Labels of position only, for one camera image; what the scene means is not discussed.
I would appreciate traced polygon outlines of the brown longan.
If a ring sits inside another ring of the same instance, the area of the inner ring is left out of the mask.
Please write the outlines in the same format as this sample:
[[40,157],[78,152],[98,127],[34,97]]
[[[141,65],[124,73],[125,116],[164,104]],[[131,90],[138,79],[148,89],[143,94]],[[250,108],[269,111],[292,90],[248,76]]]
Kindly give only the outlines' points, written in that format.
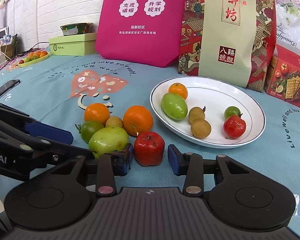
[[205,106],[203,108],[193,107],[189,111],[189,123],[193,124],[195,121],[205,120],[205,110],[206,110]]
[[191,125],[191,133],[194,137],[204,139],[211,133],[211,125],[206,120],[197,120]]

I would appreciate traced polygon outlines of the red apple front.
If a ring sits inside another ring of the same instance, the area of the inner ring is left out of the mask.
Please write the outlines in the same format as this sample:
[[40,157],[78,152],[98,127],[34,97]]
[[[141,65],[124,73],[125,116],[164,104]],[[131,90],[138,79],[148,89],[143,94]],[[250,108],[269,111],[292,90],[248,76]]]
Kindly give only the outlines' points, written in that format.
[[246,123],[239,115],[232,115],[223,124],[227,138],[239,138],[246,131]]

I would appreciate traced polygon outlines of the red apple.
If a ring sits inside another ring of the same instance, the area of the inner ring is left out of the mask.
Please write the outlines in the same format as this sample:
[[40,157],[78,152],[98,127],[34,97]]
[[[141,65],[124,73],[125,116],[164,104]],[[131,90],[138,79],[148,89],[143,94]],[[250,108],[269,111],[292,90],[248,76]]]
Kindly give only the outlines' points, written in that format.
[[246,123],[239,115],[232,115],[223,124],[227,138],[239,138],[246,131]]
[[142,132],[134,142],[133,155],[141,166],[161,164],[165,150],[163,138],[155,132]]

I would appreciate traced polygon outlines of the oblong green mango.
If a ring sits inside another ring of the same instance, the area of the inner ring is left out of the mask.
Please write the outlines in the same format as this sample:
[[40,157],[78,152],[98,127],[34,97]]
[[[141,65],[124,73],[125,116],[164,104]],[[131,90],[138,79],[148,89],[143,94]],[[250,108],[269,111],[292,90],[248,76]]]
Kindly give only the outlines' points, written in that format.
[[173,120],[183,120],[188,113],[186,101],[175,93],[164,94],[161,99],[161,107],[165,114]]

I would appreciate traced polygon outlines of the green tomato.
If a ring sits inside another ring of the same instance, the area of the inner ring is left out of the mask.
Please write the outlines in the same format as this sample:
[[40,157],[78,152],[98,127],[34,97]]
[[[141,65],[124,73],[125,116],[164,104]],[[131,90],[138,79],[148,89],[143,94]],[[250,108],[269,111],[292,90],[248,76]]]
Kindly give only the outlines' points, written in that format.
[[224,111],[224,118],[225,120],[227,120],[228,118],[230,118],[233,115],[237,115],[239,117],[242,116],[241,111],[239,110],[239,108],[235,107],[235,106],[229,106],[225,111]]

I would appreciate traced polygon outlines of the yellow tray with fruits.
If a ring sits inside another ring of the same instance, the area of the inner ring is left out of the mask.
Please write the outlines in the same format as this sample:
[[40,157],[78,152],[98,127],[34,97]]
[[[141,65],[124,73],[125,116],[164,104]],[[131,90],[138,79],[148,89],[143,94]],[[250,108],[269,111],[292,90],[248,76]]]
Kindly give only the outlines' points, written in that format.
[[20,67],[20,68],[28,67],[32,64],[36,64],[36,63],[46,60],[49,56],[50,56],[50,53],[48,53],[45,50],[41,50],[41,51],[38,51],[35,53],[29,53],[29,55],[27,55],[27,57],[19,60],[18,67]]

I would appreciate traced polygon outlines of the green apple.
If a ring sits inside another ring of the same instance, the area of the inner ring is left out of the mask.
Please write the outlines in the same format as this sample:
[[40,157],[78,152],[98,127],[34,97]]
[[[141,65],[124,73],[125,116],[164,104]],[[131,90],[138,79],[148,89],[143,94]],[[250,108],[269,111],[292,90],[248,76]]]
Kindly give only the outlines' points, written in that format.
[[89,150],[95,159],[105,153],[121,151],[129,143],[128,133],[121,127],[105,127],[93,134],[89,140]]

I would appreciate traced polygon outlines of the red apple back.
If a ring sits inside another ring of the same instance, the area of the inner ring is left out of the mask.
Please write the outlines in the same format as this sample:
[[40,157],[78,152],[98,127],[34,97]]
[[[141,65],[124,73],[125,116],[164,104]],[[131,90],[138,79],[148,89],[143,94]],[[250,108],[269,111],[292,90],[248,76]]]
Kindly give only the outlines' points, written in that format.
[[134,142],[133,155],[141,166],[161,164],[165,150],[163,138],[155,132],[142,132]]

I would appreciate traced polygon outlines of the small green lime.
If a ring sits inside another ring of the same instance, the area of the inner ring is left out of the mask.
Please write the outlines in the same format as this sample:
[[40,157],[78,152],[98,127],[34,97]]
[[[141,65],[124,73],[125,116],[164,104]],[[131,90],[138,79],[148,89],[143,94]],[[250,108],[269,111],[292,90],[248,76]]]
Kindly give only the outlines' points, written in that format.
[[82,124],[75,124],[81,138],[85,143],[89,143],[91,137],[100,129],[103,129],[104,126],[96,121],[85,121]]

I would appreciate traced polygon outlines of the brown longan hidden back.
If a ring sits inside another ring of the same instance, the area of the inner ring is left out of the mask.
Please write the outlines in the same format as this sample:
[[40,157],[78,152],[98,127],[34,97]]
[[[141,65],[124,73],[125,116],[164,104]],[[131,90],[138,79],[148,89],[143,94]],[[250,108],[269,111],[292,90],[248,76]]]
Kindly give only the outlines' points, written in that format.
[[106,127],[120,127],[123,128],[123,121],[118,116],[111,116],[105,124]]

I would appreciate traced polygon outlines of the teal printed tablecloth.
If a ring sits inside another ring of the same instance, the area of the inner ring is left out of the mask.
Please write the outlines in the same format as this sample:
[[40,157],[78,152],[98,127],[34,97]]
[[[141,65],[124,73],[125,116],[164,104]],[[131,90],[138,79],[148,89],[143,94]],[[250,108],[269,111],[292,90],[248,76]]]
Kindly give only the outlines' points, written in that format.
[[[83,122],[84,112],[71,87],[85,72],[97,74],[92,96],[84,105],[103,103],[101,86],[111,77],[124,79],[125,87],[110,94],[111,113],[123,116],[133,105],[150,108],[149,95],[153,87],[178,76],[175,67],[158,68],[125,61],[106,61],[97,54],[71,57],[51,56],[28,68],[0,71],[0,87],[18,79],[19,85],[1,97],[0,102],[34,119],[70,131],[74,144],[84,147],[76,124]],[[300,109],[264,93],[249,90],[266,114],[264,133],[247,146],[225,150],[224,154],[285,185],[296,200],[289,227],[300,235]]]

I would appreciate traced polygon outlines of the large orange right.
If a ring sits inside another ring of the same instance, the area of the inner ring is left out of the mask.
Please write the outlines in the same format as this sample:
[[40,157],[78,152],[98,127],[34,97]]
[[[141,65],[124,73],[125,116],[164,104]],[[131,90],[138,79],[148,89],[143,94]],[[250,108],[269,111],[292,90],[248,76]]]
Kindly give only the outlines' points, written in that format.
[[153,127],[153,117],[148,109],[143,106],[131,106],[123,116],[123,126],[131,136],[149,132]]

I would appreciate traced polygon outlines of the black smartphone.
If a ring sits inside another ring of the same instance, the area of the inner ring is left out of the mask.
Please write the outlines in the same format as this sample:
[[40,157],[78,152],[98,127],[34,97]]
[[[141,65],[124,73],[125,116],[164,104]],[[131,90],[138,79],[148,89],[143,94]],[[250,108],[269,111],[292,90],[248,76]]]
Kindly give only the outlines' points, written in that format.
[[20,83],[20,80],[10,80],[0,87],[0,97]]

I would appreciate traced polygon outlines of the white ceramic plate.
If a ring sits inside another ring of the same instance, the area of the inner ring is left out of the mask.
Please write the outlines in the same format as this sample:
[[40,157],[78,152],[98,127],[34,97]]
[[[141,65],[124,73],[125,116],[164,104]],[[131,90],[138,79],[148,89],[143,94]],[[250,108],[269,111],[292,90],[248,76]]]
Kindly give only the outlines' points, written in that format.
[[[195,138],[190,131],[188,118],[177,121],[164,113],[161,99],[174,83],[181,83],[188,90],[186,100],[188,109],[206,107],[206,118],[212,126],[205,139]],[[210,148],[237,148],[257,140],[265,130],[266,116],[258,102],[246,92],[228,83],[207,77],[182,76],[157,84],[149,96],[151,108],[159,120],[174,134],[194,144]],[[243,114],[246,130],[236,139],[227,139],[223,130],[224,111],[235,106]]]

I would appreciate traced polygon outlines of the light green cardboard box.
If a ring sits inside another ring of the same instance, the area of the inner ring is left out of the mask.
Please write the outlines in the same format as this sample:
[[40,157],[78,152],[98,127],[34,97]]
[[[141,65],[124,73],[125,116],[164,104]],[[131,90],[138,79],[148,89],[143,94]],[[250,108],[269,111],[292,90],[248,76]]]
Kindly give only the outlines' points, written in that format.
[[59,36],[49,39],[52,55],[84,56],[96,53],[96,33]]

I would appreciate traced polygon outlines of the green patterned paper bowl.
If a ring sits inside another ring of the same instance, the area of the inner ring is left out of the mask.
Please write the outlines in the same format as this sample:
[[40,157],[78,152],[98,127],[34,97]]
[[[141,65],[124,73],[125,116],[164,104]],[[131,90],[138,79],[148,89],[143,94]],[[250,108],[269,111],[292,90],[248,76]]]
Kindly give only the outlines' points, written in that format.
[[91,23],[72,23],[60,26],[64,36],[90,33]]

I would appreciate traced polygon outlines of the red cracker box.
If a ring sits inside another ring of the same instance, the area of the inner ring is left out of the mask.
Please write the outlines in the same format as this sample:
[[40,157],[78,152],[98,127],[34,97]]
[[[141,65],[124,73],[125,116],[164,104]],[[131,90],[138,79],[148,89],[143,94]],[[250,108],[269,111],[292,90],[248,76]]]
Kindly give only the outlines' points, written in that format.
[[300,108],[300,50],[276,44],[267,69],[264,90],[268,95]]

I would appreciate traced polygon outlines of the magenta tote bag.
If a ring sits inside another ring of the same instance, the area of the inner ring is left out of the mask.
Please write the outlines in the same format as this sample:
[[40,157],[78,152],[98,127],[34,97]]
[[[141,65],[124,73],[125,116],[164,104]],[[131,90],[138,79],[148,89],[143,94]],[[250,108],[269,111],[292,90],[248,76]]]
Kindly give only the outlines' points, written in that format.
[[96,51],[105,59],[167,67],[179,55],[184,0],[103,0]]

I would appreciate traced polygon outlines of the red beige liquor gift bag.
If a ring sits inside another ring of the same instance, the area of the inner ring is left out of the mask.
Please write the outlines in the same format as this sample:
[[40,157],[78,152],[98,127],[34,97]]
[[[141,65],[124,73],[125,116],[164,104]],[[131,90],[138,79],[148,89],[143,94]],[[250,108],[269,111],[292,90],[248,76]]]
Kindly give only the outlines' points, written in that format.
[[184,0],[178,71],[261,92],[275,43],[274,0]]

